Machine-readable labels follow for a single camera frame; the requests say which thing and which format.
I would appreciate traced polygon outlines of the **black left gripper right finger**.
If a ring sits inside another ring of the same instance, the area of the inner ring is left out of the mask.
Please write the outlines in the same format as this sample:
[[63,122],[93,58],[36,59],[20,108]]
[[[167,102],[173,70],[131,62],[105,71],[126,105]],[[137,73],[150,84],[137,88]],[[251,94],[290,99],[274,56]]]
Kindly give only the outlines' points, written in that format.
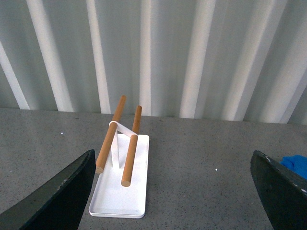
[[275,230],[307,228],[307,180],[261,151],[254,151],[250,172]]

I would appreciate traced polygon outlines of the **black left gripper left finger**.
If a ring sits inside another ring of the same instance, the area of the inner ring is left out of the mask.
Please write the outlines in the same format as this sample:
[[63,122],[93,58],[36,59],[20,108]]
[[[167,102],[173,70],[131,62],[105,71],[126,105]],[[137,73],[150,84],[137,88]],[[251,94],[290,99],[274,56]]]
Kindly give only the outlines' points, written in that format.
[[2,230],[76,230],[95,173],[95,151],[89,150],[29,196],[0,215]]

